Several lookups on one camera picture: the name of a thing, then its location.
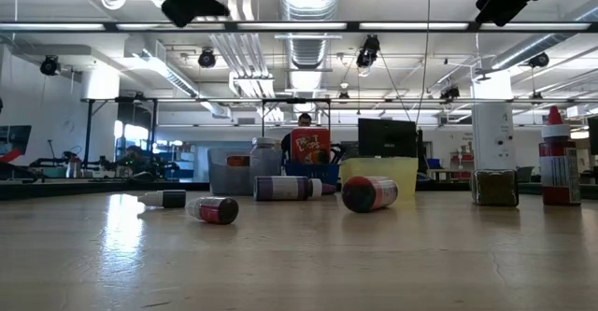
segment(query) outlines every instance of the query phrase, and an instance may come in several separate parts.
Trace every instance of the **wall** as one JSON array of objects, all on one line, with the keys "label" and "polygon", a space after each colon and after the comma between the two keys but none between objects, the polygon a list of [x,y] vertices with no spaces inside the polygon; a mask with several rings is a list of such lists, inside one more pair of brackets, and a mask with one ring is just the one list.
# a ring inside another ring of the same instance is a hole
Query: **wall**
[{"label": "wall", "polygon": [[[81,153],[85,144],[87,104],[80,102],[81,84],[70,78],[44,77],[37,64],[31,64],[0,49],[0,96],[4,109],[0,125],[31,125],[32,132],[24,156],[14,163],[27,165],[38,158],[50,158],[48,140],[60,157],[63,151],[73,149]],[[114,154],[115,105],[107,104],[93,117],[90,160],[100,155],[109,159]]]},{"label": "wall", "polygon": [[[282,139],[292,128],[266,128],[266,136]],[[260,127],[222,127],[222,128],[158,128],[158,139],[182,141],[249,141],[262,136]],[[449,154],[465,145],[471,139],[471,129],[464,128],[423,128],[424,141],[432,142],[434,158],[441,159],[445,167],[449,166]],[[515,153],[517,166],[539,166],[538,144],[542,141],[540,128],[515,128]],[[356,141],[357,128],[332,128],[332,140]]]}]

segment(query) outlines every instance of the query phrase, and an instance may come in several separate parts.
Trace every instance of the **ductwork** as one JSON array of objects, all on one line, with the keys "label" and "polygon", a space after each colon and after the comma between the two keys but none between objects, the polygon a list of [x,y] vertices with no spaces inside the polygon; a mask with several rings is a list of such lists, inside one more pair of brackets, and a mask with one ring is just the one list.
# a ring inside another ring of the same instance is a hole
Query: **ductwork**
[{"label": "ductwork", "polygon": [[[282,17],[287,21],[329,21],[336,17],[339,0],[280,0]],[[315,70],[326,58],[329,40],[287,40],[290,68]],[[291,85],[298,90],[320,87],[322,72],[291,72]]]},{"label": "ductwork", "polygon": [[[598,21],[598,0],[590,0],[590,2],[575,9],[573,12],[563,16],[563,21]],[[491,60],[488,68],[492,69],[508,69],[516,64],[520,64],[533,58],[534,56],[561,44],[563,41],[577,35],[576,33],[567,34],[549,34],[549,35],[533,35],[521,41],[511,49],[497,55]],[[469,69],[458,69],[449,76],[442,78],[435,83],[436,86],[446,78],[453,81],[464,78],[469,74]]]}]

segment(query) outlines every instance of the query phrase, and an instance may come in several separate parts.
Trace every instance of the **yellow container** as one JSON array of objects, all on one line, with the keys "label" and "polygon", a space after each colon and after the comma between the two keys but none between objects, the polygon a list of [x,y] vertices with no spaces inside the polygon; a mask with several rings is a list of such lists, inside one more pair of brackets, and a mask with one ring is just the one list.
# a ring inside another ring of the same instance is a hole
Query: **yellow container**
[{"label": "yellow container", "polygon": [[399,187],[399,201],[415,200],[415,184],[418,178],[418,159],[351,158],[340,166],[343,184],[350,177],[389,177]]}]

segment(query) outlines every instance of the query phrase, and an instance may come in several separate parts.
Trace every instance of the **ceiling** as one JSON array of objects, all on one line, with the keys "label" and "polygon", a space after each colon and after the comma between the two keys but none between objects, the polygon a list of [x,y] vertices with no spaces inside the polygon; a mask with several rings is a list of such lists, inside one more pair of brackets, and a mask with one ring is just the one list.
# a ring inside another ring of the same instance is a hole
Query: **ceiling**
[{"label": "ceiling", "polygon": [[[430,20],[433,21],[471,21],[477,15],[476,0],[430,0]],[[567,14],[590,0],[540,0],[531,2],[515,21],[568,21]],[[252,0],[253,13],[258,20],[278,20],[278,0]],[[127,1],[118,10],[109,10],[102,6],[101,0],[0,0],[0,20],[14,21],[15,12],[18,21],[164,21],[160,9],[150,1]],[[339,17],[345,21],[426,21],[427,0],[340,0]],[[378,35],[381,51],[385,60],[378,57],[371,73],[366,78],[358,78],[358,71],[353,62],[356,51],[363,44],[366,34],[342,34],[341,39],[331,41],[327,53],[325,68],[332,70],[323,74],[322,91],[319,96],[337,97],[341,82],[349,84],[351,97],[394,97],[397,93],[405,97],[420,97],[422,90],[433,87],[434,83],[451,72],[458,64],[463,64],[473,57],[492,58],[515,44],[528,38],[529,34],[381,34]],[[290,87],[288,79],[288,60],[285,56],[283,41],[275,39],[274,34],[260,34],[260,44],[269,71],[275,79],[274,90],[283,94]],[[86,45],[120,63],[126,70],[135,70],[143,79],[126,75],[122,79],[122,90],[139,90],[147,95],[171,97],[177,95],[160,75],[136,65],[131,59],[126,41],[128,35],[96,34],[19,34],[17,45],[22,48],[45,45]],[[201,69],[197,64],[198,54],[203,47],[214,47],[207,34],[144,34],[143,41],[152,44],[160,41],[167,48],[167,60],[175,65],[187,78],[194,81],[203,93],[215,97],[233,97],[228,88],[230,69],[220,57],[218,49],[217,64],[210,69]],[[578,55],[598,46],[598,35],[577,35],[562,44],[547,50],[551,65]],[[77,70],[94,69],[87,61],[71,63]],[[423,64],[426,75],[423,75]],[[537,69],[534,78],[526,67],[510,69],[513,93],[516,96],[529,94],[533,87],[540,89],[574,78],[598,68],[598,50],[589,51],[585,56],[548,67],[546,72]],[[396,85],[392,86],[391,78]],[[464,75],[460,81],[461,94],[469,94],[470,78]],[[442,86],[424,93],[438,96]],[[570,97],[580,92],[590,92],[598,87],[595,78],[584,81],[572,88],[564,88],[550,97]],[[179,109],[189,106],[181,105]]]}]

